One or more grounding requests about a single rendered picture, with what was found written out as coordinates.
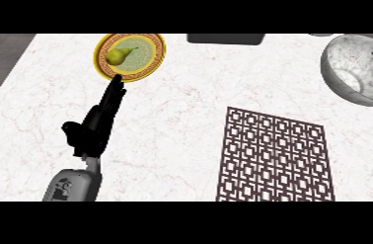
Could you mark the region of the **yellow patterned plate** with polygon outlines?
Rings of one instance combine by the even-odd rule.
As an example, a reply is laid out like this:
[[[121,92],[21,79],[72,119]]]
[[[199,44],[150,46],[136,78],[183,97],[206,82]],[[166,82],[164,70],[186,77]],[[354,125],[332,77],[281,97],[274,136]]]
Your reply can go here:
[[[124,62],[110,65],[106,55],[113,49],[130,48]],[[110,80],[116,74],[124,82],[134,82],[147,77],[162,64],[166,43],[159,34],[108,34],[97,43],[93,64],[102,77]]]

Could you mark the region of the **dark grey flat appliance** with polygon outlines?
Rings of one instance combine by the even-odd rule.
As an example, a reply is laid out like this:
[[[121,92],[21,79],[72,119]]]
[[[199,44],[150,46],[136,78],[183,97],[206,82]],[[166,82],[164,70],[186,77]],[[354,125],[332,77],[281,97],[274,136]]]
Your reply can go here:
[[[192,43],[258,45],[264,36],[264,34],[187,34],[186,39]]]

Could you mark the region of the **green pear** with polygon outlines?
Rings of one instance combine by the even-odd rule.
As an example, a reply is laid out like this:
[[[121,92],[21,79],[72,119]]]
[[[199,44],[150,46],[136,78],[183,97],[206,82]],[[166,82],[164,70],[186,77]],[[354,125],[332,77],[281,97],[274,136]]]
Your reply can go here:
[[[113,48],[106,53],[106,56],[105,56],[106,62],[113,66],[119,65],[134,50],[136,50],[136,47],[133,47],[133,48]]]

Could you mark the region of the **white marble bowl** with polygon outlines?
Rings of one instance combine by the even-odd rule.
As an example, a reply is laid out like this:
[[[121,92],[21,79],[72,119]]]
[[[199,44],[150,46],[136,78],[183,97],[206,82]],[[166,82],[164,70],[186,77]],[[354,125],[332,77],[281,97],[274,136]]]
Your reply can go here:
[[[320,56],[320,74],[343,100],[373,107],[373,35],[345,34],[329,42]]]

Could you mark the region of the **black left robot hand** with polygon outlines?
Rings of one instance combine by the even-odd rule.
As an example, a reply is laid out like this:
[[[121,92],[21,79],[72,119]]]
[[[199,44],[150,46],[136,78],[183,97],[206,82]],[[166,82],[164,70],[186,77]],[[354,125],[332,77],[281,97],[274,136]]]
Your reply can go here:
[[[127,93],[121,79],[122,76],[116,74],[106,87],[100,103],[91,107],[82,123],[65,122],[62,125],[66,144],[74,148],[75,157],[99,157],[105,151],[115,115]]]

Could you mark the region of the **brown lattice placemat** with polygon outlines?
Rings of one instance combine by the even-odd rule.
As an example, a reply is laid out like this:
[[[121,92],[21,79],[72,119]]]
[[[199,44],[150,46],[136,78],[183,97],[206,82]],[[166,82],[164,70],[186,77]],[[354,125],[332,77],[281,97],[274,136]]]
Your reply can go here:
[[[335,200],[321,125],[227,109],[215,199]]]

